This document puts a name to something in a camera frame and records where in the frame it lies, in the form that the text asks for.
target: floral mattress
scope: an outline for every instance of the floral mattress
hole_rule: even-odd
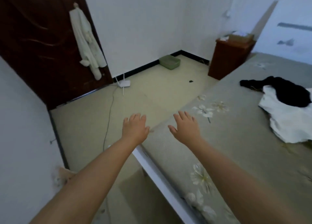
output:
[[[271,187],[312,222],[312,146],[286,144],[271,131],[270,116],[258,107],[261,92],[240,87],[243,79],[279,76],[312,88],[312,66],[257,54],[183,107],[195,116],[213,147]],[[187,147],[160,123],[143,143],[145,151],[203,223],[239,223]]]

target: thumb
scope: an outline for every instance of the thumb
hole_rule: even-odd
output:
[[[177,134],[177,129],[175,127],[173,127],[172,125],[168,125],[168,128],[170,132],[173,134],[173,136]]]
[[[145,128],[145,134],[149,134],[149,129],[150,129],[149,126]]]

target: dark brown wooden door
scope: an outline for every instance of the dark brown wooden door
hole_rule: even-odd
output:
[[[79,63],[69,17],[74,2],[99,43],[85,0],[0,0],[0,55],[48,109],[112,83],[108,67],[96,81]]]

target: black baseboard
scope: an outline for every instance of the black baseboard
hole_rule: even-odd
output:
[[[69,170],[69,165],[68,165],[68,162],[67,162],[67,159],[66,159],[66,156],[65,156],[65,152],[64,152],[64,149],[63,149],[62,144],[60,142],[60,137],[59,137],[59,135],[57,133],[57,128],[55,126],[55,123],[54,123],[54,120],[52,118],[51,112],[48,111],[48,113],[49,113],[51,124],[52,124],[53,130],[54,130],[55,139],[57,140],[57,145],[58,145],[59,150],[60,150],[60,155],[62,156],[64,167]]]
[[[201,57],[199,57],[199,56],[193,55],[193,54],[188,53],[188,52],[183,51],[183,50],[179,50],[179,51],[174,52],[174,53],[172,53],[172,54],[170,54],[170,55],[172,55],[172,56],[183,55],[183,56],[186,56],[186,57],[188,57],[188,58],[190,58],[190,59],[192,59],[192,60],[196,60],[196,61],[198,61],[198,62],[200,62],[200,63],[209,65],[209,60],[206,60],[206,59],[204,59],[204,58],[201,58]],[[134,70],[131,70],[131,71],[125,73],[125,74],[124,74],[124,77],[125,77],[125,78],[130,77],[130,76],[132,76],[132,75],[134,75],[134,74],[140,73],[140,72],[142,72],[143,70],[146,70],[146,69],[151,68],[151,67],[153,67],[153,66],[155,66],[155,65],[158,65],[158,64],[159,64],[159,60],[155,60],[155,61],[153,61],[153,62],[151,62],[151,63],[148,63],[148,64],[146,64],[146,65],[143,65],[143,66],[141,66],[141,67],[139,67],[139,68],[136,68],[136,69],[134,69]],[[118,80],[118,81],[123,80],[123,74],[117,76],[117,80]]]

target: headboard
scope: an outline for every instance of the headboard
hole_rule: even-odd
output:
[[[312,64],[312,1],[280,0],[253,52]]]

